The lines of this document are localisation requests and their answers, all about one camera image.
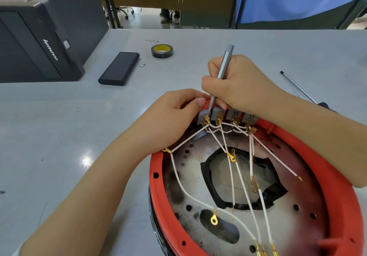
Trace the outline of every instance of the table surface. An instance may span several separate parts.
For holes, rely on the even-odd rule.
[[[152,57],[157,43],[172,45],[174,55]],[[367,124],[366,43],[364,30],[109,30],[80,81],[1,84],[0,255],[11,255],[159,96],[200,89],[207,62],[227,44],[284,90],[300,96],[281,70],[316,101]],[[140,53],[130,80],[100,85],[120,51]],[[127,184],[102,255],[162,255],[149,219],[148,174],[146,158]],[[367,188],[356,193],[366,220]]]

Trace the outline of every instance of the white sleeve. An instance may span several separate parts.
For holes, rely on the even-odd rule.
[[[19,248],[14,252],[14,254],[12,256],[20,256],[22,246],[23,246],[23,244],[21,246],[19,246]]]

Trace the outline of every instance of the fingernail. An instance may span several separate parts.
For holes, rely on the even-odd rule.
[[[197,100],[197,103],[199,104],[200,108],[203,107],[204,104],[206,103],[206,100],[203,97],[200,97],[200,98],[198,98],[196,100]]]

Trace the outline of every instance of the screwdriver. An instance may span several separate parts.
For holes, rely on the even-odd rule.
[[[224,52],[221,68],[219,69],[218,78],[223,79],[224,73],[227,70],[229,61],[232,57],[233,48],[235,48],[234,45],[227,45],[226,51]],[[208,116],[210,117],[210,111],[213,109],[213,105],[215,102],[216,97],[211,96],[210,103],[209,103],[209,109],[208,109]]]
[[[303,93],[303,94],[305,94],[309,99],[310,99],[310,101],[312,101],[314,104],[316,104],[316,105],[319,105],[319,106],[322,106],[323,108],[326,108],[326,109],[329,109],[329,110],[331,110],[331,111],[334,111],[334,110],[332,110],[332,109],[330,109],[330,107],[327,105],[327,103],[325,103],[325,102],[320,102],[320,103],[317,103],[313,98],[311,98],[305,91],[303,91],[302,90],[302,88],[301,87],[299,87],[298,85],[297,85],[297,83],[295,83],[289,76],[287,76],[286,75],[286,73],[285,72],[283,72],[283,71],[280,71],[280,73],[284,76],[284,77],[286,77],[286,78],[288,78],[289,79],[289,81],[290,82],[292,82],[298,89],[300,89],[301,90],[301,92]]]

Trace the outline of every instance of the red rim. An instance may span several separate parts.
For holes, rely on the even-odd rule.
[[[201,110],[208,109],[208,104]],[[263,119],[259,119],[256,125],[290,145],[319,181],[328,209],[330,237],[317,240],[317,244],[326,249],[329,256],[362,255],[363,217],[351,183],[322,156],[284,129]],[[206,255],[174,215],[163,185],[162,160],[163,152],[152,154],[149,171],[152,203],[162,232],[176,255]]]

